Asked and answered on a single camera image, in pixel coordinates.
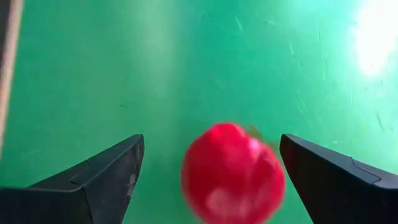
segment green surface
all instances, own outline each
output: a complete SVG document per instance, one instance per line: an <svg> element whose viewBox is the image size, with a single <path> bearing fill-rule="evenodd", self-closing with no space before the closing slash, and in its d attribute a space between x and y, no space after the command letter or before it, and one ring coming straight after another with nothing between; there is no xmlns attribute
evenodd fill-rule
<svg viewBox="0 0 398 224"><path fill-rule="evenodd" d="M124 223L199 223L179 187L211 124L254 124L398 173L395 0L25 0L0 184L143 133ZM288 180L271 223L310 223Z"/></svg>

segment red tomato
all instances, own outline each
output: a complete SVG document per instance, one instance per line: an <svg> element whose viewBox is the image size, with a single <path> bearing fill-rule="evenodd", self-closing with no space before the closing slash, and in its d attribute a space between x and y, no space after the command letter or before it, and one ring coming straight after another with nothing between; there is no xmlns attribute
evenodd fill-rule
<svg viewBox="0 0 398 224"><path fill-rule="evenodd" d="M211 127L189 147L181 186L209 224L262 223L280 206L284 170L272 149L233 123Z"/></svg>

